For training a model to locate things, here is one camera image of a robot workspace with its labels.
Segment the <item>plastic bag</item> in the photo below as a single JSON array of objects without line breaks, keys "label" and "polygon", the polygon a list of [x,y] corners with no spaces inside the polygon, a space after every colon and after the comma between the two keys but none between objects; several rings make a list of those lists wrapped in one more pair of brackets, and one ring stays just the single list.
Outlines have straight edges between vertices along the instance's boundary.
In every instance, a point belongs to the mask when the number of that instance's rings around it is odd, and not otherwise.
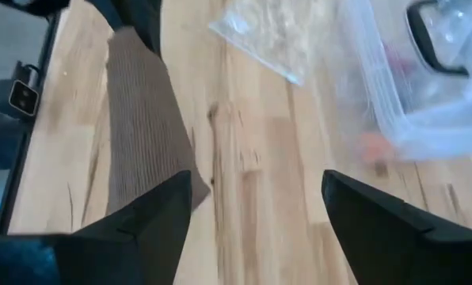
[{"label": "plastic bag", "polygon": [[332,0],[236,0],[210,28],[290,82],[302,85],[321,58]]}]

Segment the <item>wooden surface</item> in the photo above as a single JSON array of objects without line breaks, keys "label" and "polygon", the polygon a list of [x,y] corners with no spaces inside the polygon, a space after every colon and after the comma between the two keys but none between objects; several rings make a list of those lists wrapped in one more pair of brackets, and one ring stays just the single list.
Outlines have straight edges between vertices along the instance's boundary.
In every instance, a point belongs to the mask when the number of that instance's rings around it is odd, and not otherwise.
[{"label": "wooden surface", "polygon": [[[302,88],[287,83],[207,29],[222,8],[221,0],[163,7],[163,57],[200,174],[213,182],[193,214],[176,284],[355,284],[323,206],[324,169],[472,228],[472,157],[359,164],[341,143],[325,70]],[[71,232],[104,216],[111,35],[94,8],[73,1],[11,232]]]}]

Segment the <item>brown ribbed fabric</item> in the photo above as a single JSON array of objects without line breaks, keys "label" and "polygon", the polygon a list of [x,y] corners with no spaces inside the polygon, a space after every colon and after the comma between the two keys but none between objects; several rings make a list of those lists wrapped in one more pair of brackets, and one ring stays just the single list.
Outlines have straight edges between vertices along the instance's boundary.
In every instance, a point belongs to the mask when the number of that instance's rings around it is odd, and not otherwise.
[{"label": "brown ribbed fabric", "polygon": [[133,28],[109,41],[111,172],[107,213],[181,170],[192,173],[192,208],[209,193],[194,162],[166,65]]}]

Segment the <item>black handle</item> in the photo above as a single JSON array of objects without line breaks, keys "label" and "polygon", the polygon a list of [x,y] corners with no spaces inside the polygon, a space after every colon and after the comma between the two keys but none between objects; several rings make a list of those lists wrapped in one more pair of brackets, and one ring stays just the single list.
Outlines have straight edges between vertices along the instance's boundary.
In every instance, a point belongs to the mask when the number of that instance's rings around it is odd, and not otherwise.
[{"label": "black handle", "polygon": [[407,20],[409,22],[410,32],[415,41],[417,50],[421,54],[424,61],[435,71],[457,76],[468,77],[468,70],[464,66],[444,66],[436,58],[435,48],[432,39],[430,39],[426,25],[421,16],[421,9],[424,6],[436,5],[437,0],[421,0],[414,2],[407,8]]}]

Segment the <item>clear plastic container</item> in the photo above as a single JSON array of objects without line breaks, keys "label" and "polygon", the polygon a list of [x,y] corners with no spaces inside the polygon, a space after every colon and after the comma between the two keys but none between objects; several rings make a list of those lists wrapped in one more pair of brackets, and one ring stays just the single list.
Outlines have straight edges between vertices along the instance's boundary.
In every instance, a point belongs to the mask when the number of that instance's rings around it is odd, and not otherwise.
[{"label": "clear plastic container", "polygon": [[325,61],[345,138],[363,159],[472,152],[472,1],[448,3],[470,15],[462,21],[445,0],[338,4]]}]

